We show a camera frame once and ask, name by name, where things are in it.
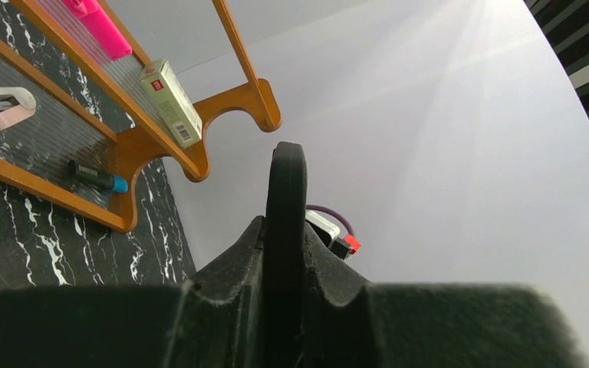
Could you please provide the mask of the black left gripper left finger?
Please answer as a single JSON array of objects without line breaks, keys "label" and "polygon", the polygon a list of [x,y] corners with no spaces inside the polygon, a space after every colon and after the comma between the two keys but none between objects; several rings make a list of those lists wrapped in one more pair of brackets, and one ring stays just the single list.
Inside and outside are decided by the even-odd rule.
[{"label": "black left gripper left finger", "polygon": [[0,291],[0,367],[263,366],[264,222],[181,285]]}]

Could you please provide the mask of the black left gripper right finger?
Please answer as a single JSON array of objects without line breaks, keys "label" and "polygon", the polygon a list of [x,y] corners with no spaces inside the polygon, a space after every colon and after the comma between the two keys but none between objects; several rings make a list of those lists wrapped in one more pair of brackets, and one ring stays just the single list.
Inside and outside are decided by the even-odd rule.
[{"label": "black left gripper right finger", "polygon": [[306,367],[589,367],[533,287],[368,281],[310,228],[303,256]]}]

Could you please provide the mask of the phone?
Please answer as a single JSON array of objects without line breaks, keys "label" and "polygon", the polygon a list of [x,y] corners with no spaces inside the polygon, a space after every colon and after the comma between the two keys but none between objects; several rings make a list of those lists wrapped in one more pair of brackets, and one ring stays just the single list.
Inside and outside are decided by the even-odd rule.
[{"label": "phone", "polygon": [[298,336],[307,186],[302,146],[278,143],[271,159],[265,212],[265,367],[295,367],[301,353]]}]

